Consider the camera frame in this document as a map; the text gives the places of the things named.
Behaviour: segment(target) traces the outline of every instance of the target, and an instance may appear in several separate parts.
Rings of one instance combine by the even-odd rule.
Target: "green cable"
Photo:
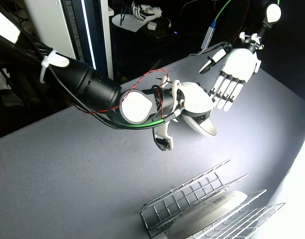
[[[218,12],[216,18],[214,19],[215,21],[218,19],[219,15],[222,13],[223,9],[228,5],[228,3],[231,2],[231,0],[228,0],[226,4],[222,7],[222,9]]]
[[[139,127],[154,126],[159,123],[164,123],[164,119],[159,119],[157,121],[143,123],[143,124],[125,124],[124,126],[139,128]]]

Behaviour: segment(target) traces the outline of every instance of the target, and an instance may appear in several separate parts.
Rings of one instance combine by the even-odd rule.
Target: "table surface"
[[[210,89],[220,64],[199,75],[206,56],[166,69],[172,79]],[[249,173],[233,188],[267,188],[256,201],[265,205],[302,144],[305,102],[260,70],[231,110],[214,110],[211,119],[215,137],[172,122],[170,152],[158,150],[151,130],[114,130],[73,107],[1,138],[0,239],[147,239],[144,203],[230,157],[221,178]]]

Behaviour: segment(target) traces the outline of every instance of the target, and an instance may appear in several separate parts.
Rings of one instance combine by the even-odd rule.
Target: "wire basket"
[[[227,191],[248,174],[224,184],[217,170],[230,159],[188,180],[178,187],[146,203],[141,211],[143,222],[150,238],[166,234],[175,219],[183,212],[220,191]],[[246,210],[245,207],[264,194],[261,190],[248,195],[247,199],[211,225],[189,237],[189,239],[247,239],[283,204]]]

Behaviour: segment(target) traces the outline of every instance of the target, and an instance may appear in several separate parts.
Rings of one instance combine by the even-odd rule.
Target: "red wire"
[[[168,71],[165,70],[165,69],[156,69],[156,70],[151,70],[151,71],[148,71],[148,72],[144,73],[144,74],[137,80],[137,82],[131,87],[131,89],[130,89],[130,90],[128,91],[128,93],[125,95],[125,97],[123,98],[123,100],[122,100],[117,106],[111,107],[111,108],[109,108],[108,110],[101,110],[101,111],[95,111],[95,112],[87,112],[87,111],[85,111],[85,110],[83,110],[83,109],[78,108],[74,103],[73,103],[73,104],[74,104],[74,106],[75,106],[76,108],[78,108],[78,109],[81,110],[82,112],[85,112],[85,113],[88,113],[88,114],[105,113],[105,112],[108,112],[108,111],[111,111],[111,110],[115,110],[115,109],[117,109],[117,108],[122,104],[122,102],[126,99],[126,97],[129,95],[129,93],[139,84],[140,81],[143,80],[143,78],[144,78],[146,75],[148,75],[148,74],[151,73],[151,72],[156,72],[156,71],[164,71],[164,72],[166,73],[166,76],[168,77]],[[161,99],[161,97],[160,97],[160,92],[159,92],[159,91],[158,91],[158,97],[160,98],[160,103],[161,103],[161,105],[162,105],[162,99]]]
[[[239,30],[237,31],[237,33],[234,34],[233,37],[231,37],[231,38],[229,39],[229,41],[231,41],[233,38],[235,38],[236,36],[238,36],[239,32],[240,32],[241,29],[242,29],[242,26],[243,26],[243,24],[244,24],[244,21],[246,20],[246,18],[247,18],[247,16],[248,16],[248,12],[249,12],[249,8],[250,8],[250,1],[249,1],[249,0],[247,0],[247,1],[248,1],[248,6],[247,6],[246,13],[245,13],[245,15],[244,15],[244,17],[243,17],[241,26],[240,26]]]

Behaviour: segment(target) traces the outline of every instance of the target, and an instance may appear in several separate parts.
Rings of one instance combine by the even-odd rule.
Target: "dark background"
[[[24,27],[29,26],[25,6],[21,0],[15,2],[21,7],[20,15],[26,19]],[[161,27],[155,32],[144,26],[133,33],[111,23],[114,80],[122,84],[200,50],[209,25],[226,0],[197,0],[183,9],[187,2],[190,1],[136,1],[136,4],[149,4],[162,9],[162,18],[155,20]],[[246,33],[252,33],[250,29],[255,29],[253,23],[260,22],[253,16],[258,16],[268,2],[276,1],[232,0],[217,21],[210,45],[223,40],[234,41],[233,36],[245,27]],[[109,0],[115,14],[120,13],[122,8],[130,11],[130,4],[131,1],[126,0]],[[305,99],[305,2],[280,0],[280,6],[282,18],[266,35],[264,51],[258,52],[262,60],[261,68]],[[17,19],[12,1],[9,1],[8,7],[13,11],[14,19]],[[169,29],[166,17],[171,20]],[[67,107],[60,94],[36,81],[38,75],[12,67],[8,71],[15,84],[12,88],[16,88],[16,91],[0,91],[0,137]],[[10,98],[14,98],[14,94],[19,96],[16,104],[6,104]]]

